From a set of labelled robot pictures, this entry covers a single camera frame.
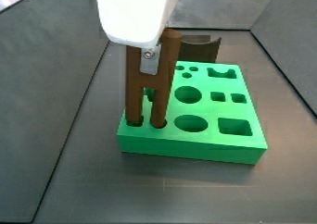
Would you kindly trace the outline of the green taped gripper finger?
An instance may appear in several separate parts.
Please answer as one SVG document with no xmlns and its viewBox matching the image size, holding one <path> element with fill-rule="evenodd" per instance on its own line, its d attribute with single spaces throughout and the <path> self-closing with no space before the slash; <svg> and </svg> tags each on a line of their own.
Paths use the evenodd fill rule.
<svg viewBox="0 0 317 224">
<path fill-rule="evenodd" d="M 159 44 L 154 48 L 142 49 L 142 65 L 140 65 L 140 72 L 142 73 L 150 74 L 150 75 L 158 74 L 159 51 L 160 51 Z"/>
</svg>

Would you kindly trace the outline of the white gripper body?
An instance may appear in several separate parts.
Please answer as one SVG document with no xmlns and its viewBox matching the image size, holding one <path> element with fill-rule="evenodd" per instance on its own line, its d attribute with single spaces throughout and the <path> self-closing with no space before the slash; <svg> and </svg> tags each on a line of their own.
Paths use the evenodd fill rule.
<svg viewBox="0 0 317 224">
<path fill-rule="evenodd" d="M 108 39 L 139 48 L 152 48 L 178 0 L 96 0 Z"/>
</svg>

